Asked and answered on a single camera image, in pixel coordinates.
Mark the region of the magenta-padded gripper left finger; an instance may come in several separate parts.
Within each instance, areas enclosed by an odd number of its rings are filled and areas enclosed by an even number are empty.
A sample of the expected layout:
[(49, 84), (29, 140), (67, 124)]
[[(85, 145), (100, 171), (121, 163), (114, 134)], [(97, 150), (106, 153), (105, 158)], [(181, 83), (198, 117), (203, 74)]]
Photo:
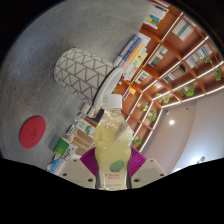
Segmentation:
[(95, 159), (95, 149), (88, 150), (79, 159), (72, 158), (59, 176), (78, 186), (98, 189), (99, 188), (99, 169)]

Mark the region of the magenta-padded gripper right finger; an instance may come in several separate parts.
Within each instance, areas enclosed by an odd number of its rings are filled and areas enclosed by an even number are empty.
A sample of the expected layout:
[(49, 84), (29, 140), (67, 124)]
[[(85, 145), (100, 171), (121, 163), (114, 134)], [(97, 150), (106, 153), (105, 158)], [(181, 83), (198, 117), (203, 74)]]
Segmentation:
[(146, 186), (166, 176), (166, 172), (154, 159), (147, 159), (136, 149), (131, 149), (128, 165), (128, 188), (136, 189)]

